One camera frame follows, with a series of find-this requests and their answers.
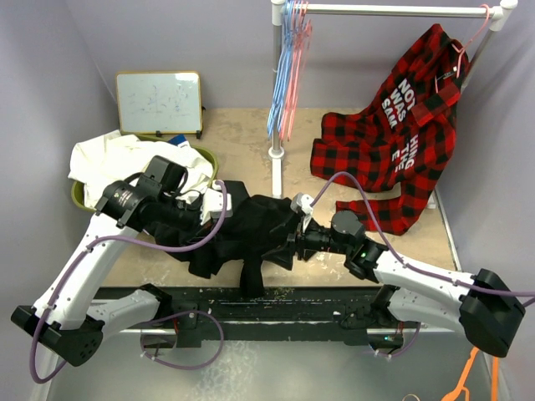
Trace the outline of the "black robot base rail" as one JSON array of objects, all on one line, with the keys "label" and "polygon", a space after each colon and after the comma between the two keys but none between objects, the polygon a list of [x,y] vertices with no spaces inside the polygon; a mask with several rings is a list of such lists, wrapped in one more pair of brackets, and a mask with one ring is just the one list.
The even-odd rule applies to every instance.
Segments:
[{"label": "black robot base rail", "polygon": [[258,298],[245,298],[230,287],[167,287],[172,305],[168,321],[139,323],[148,334],[175,334],[177,347],[204,341],[336,342],[349,346],[402,344],[414,322],[375,315],[376,287],[269,287]]}]

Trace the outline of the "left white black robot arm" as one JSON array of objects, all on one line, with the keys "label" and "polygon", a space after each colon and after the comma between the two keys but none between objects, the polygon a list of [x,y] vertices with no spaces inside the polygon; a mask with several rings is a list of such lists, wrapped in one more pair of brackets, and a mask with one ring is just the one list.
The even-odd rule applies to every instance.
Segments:
[{"label": "left white black robot arm", "polygon": [[108,185],[96,205],[87,231],[74,254],[31,305],[20,305],[12,322],[31,336],[30,361],[44,346],[73,367],[88,362],[108,337],[136,324],[164,327],[172,316],[172,298],[147,284],[126,297],[92,306],[104,279],[129,244],[154,223],[189,230],[199,211],[177,204],[177,191],[188,177],[184,166],[162,156],[151,159],[143,173]]}]

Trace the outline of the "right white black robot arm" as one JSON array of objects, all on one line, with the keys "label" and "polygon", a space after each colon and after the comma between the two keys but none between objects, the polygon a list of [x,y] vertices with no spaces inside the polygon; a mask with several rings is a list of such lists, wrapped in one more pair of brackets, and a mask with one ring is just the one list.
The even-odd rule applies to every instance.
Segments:
[{"label": "right white black robot arm", "polygon": [[328,227],[298,218],[285,242],[263,259],[291,270],[295,259],[306,260],[316,252],[343,255],[350,274],[380,284],[371,314],[381,327],[397,321],[445,328],[504,358],[526,314],[495,272],[449,271],[396,254],[367,237],[351,211],[336,213]]}]

